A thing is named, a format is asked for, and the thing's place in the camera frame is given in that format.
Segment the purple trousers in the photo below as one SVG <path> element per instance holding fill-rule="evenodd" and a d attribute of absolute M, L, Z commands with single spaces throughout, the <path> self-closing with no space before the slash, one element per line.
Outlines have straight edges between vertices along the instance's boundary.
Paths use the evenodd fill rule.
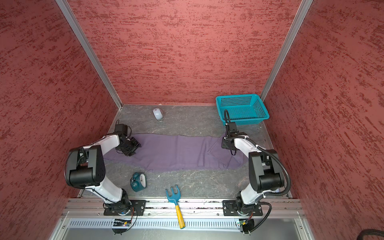
<path fill-rule="evenodd" d="M 231 154 L 222 148 L 222 138 L 137 134 L 142 145 L 129 157 L 113 149 L 104 159 L 141 167 L 146 171 L 232 170 L 243 166 L 248 158 L 242 153 Z"/>

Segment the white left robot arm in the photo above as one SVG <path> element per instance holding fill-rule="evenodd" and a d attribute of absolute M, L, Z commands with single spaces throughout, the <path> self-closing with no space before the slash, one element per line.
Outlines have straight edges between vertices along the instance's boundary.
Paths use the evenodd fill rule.
<path fill-rule="evenodd" d="M 130 157 L 140 147 L 135 138 L 111 134 L 90 145 L 71 149 L 64 172 L 67 185 L 101 198 L 105 215 L 132 214 L 134 207 L 127 192 L 117 187 L 106 175 L 104 155 L 114 149 Z"/>

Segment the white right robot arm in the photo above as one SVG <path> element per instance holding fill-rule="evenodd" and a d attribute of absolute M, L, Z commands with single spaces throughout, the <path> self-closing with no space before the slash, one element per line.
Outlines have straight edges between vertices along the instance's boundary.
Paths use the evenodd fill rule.
<path fill-rule="evenodd" d="M 286 182 L 287 172 L 275 151 L 260 147 L 248 136 L 223 137 L 222 148 L 240 151 L 248 158 L 250 183 L 236 198 L 240 215 L 251 213 L 266 196 L 286 194 L 288 189 L 282 188 L 289 186 L 289 182 Z"/>

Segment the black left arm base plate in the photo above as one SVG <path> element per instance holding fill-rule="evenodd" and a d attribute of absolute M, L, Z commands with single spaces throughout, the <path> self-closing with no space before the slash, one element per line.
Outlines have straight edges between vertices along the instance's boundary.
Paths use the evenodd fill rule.
<path fill-rule="evenodd" d="M 104 204 L 104 216 L 143 216 L 146 200 L 130 200 L 130 206 L 122 204 Z"/>

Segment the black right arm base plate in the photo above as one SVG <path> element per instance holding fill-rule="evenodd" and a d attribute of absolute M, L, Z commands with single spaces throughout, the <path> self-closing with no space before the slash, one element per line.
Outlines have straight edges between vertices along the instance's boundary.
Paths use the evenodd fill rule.
<path fill-rule="evenodd" d="M 263 210 L 260 204 L 244 205 L 238 200 L 224 200 L 223 213 L 224 216 L 240 216 L 249 217 L 251 215 L 260 217 L 263 215 Z"/>

